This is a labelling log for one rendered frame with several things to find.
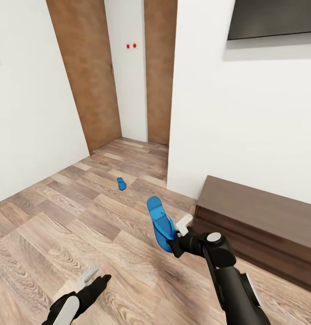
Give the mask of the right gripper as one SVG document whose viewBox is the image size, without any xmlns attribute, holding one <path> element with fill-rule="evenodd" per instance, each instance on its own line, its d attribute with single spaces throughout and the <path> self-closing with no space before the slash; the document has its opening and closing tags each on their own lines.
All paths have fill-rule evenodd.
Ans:
<svg viewBox="0 0 311 325">
<path fill-rule="evenodd" d="M 180 258 L 185 252 L 194 254 L 191 249 L 191 240 L 196 235 L 191 226 L 187 226 L 188 233 L 185 236 L 176 237 L 173 240 L 166 239 L 176 258 Z"/>
</svg>

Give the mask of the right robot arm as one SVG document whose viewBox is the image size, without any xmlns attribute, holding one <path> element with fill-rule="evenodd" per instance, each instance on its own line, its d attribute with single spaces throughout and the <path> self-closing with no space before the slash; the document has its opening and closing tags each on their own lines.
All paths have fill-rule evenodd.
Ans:
<svg viewBox="0 0 311 325">
<path fill-rule="evenodd" d="M 206 259 L 227 325 L 271 325 L 250 276 L 234 267 L 237 261 L 227 237 L 218 232 L 195 234 L 186 227 L 192 219 L 191 214 L 183 217 L 174 226 L 178 236 L 166 239 L 175 257 L 188 252 Z"/>
</svg>

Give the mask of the sandal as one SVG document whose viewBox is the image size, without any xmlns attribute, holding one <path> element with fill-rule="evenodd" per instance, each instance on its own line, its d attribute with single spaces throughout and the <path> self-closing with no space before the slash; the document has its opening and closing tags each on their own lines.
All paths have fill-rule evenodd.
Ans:
<svg viewBox="0 0 311 325">
<path fill-rule="evenodd" d="M 118 178 L 117 178 L 117 181 L 118 181 L 119 189 L 120 189 L 121 191 L 125 190 L 126 187 L 127 187 L 127 185 L 126 185 L 126 183 L 124 182 L 123 178 L 122 178 L 122 177 L 118 177 Z"/>
<path fill-rule="evenodd" d="M 153 196 L 147 200 L 147 207 L 152 219 L 156 240 L 159 246 L 169 253 L 173 253 L 166 239 L 173 240 L 178 236 L 174 230 L 172 219 L 165 213 L 160 198 Z"/>
</svg>

